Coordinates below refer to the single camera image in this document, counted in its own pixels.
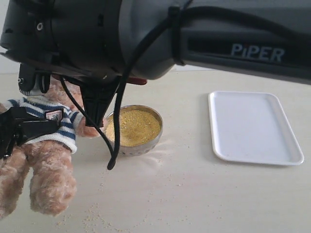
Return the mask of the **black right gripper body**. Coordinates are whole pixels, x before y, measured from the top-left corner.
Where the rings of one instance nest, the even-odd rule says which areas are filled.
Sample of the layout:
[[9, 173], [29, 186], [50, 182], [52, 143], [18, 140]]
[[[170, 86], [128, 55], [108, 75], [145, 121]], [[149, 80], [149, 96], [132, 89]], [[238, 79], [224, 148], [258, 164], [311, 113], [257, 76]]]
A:
[[0, 45], [3, 56], [75, 78], [121, 75], [122, 0], [11, 0]]

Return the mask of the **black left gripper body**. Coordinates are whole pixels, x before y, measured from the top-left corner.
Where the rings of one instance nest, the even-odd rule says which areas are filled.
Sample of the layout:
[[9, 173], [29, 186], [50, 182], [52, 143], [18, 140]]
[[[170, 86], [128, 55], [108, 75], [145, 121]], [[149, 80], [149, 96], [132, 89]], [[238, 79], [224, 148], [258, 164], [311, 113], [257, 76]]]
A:
[[25, 136], [21, 129], [22, 122], [26, 119], [24, 107], [11, 107], [0, 115], [0, 158], [7, 159], [12, 155], [15, 145], [25, 143]]

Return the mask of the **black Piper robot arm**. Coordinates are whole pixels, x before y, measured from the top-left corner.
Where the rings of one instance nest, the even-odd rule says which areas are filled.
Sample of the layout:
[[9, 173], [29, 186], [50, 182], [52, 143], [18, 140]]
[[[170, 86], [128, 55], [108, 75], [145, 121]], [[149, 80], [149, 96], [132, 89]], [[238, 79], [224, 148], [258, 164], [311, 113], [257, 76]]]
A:
[[81, 86], [86, 124], [99, 127], [125, 79], [174, 65], [311, 82], [308, 0], [11, 0], [2, 55], [35, 95], [52, 74]]

